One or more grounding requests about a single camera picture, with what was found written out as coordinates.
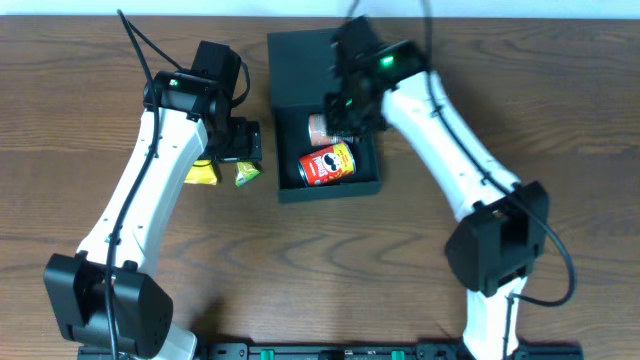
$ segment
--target black electronic component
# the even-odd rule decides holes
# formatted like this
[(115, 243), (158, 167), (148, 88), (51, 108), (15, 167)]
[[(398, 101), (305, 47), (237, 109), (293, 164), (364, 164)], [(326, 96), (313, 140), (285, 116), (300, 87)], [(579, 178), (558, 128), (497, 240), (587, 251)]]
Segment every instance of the black electronic component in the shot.
[[(531, 211), (546, 221), (549, 197), (540, 183), (518, 187), (513, 195), (525, 199)], [(464, 286), (490, 297), (500, 286), (533, 271), (535, 259), (544, 251), (545, 232), (507, 197), (475, 208), (460, 221), (445, 253)]]
[(333, 41), (340, 91), (325, 95), (327, 131), (361, 136), (386, 129), (384, 92), (425, 71), (426, 59), (410, 41), (386, 46), (363, 16), (344, 24)]
[[(105, 267), (75, 257), (54, 254), (44, 272), (44, 284), (62, 337), (109, 348), (104, 297)], [(169, 333), (173, 301), (147, 275), (115, 269), (115, 320), (120, 351), (141, 358), (158, 354)], [(111, 357), (111, 351), (105, 350)]]
[[(105, 350), (81, 347), (78, 360), (104, 360)], [(509, 360), (583, 360), (578, 346), (521, 345)], [(423, 342), (417, 345), (250, 346), (220, 343), (196, 354), (194, 360), (473, 360), (460, 341)]]
[[(245, 69), (247, 90), (232, 99), (241, 66)], [(204, 121), (209, 142), (201, 159), (214, 163), (262, 160), (259, 123), (231, 117), (231, 109), (244, 100), (249, 90), (249, 73), (228, 46), (201, 41), (191, 69), (160, 71), (154, 86), (160, 107), (186, 112), (193, 121)], [(144, 105), (151, 108), (152, 100), (145, 86)]]

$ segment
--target wood grain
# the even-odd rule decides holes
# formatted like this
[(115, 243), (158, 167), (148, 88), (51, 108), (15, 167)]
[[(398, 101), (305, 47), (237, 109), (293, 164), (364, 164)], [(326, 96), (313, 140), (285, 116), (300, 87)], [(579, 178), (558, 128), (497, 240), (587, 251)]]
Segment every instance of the wood grain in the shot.
[[(133, 18), (188, 66), (200, 40), (229, 44), (252, 89), (237, 115), (263, 130), (264, 174), (185, 186), (158, 281), (174, 320), (256, 342), (455, 338), (465, 292), (443, 247), (448, 205), (410, 146), (380, 135), (379, 195), (280, 205), (266, 34), (337, 19)], [(417, 19), (377, 19), (389, 41), (422, 39)], [(560, 309), (521, 307), (520, 336), (577, 341), (588, 359), (640, 351), (640, 22), (435, 22), (438, 69), (487, 147), (552, 196), (551, 222), (579, 275)], [(148, 54), (153, 71), (169, 69)], [(104, 209), (138, 132), (144, 76), (117, 17), (0, 18), (0, 358), (69, 359), (42, 283)], [(566, 274), (548, 246), (527, 294), (555, 298)]]

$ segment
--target red pringles can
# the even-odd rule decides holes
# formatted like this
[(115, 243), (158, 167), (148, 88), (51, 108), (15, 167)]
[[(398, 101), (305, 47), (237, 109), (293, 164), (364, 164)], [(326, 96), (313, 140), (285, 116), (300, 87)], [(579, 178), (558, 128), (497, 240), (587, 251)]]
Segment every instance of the red pringles can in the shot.
[(345, 143), (339, 143), (300, 158), (300, 175), (307, 186), (317, 186), (356, 172), (356, 162)]

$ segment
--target green connector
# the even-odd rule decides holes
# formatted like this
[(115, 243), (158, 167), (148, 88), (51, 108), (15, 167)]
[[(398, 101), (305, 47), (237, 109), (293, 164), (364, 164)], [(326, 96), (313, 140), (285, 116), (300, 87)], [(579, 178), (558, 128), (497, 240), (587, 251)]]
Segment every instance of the green connector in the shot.
[(273, 360), (273, 358), (275, 357), (276, 352), (273, 350), (262, 350), (260, 352), (260, 360)]
[(392, 351), (391, 360), (404, 360), (404, 351)]

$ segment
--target green led light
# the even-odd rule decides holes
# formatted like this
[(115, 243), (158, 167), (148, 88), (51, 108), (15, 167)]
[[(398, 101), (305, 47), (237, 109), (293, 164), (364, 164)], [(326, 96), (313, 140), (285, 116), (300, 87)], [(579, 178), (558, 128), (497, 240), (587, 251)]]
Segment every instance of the green led light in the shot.
[(380, 59), (380, 64), (384, 67), (389, 67), (393, 65), (393, 56), (389, 55), (389, 56), (383, 57), (382, 59)]

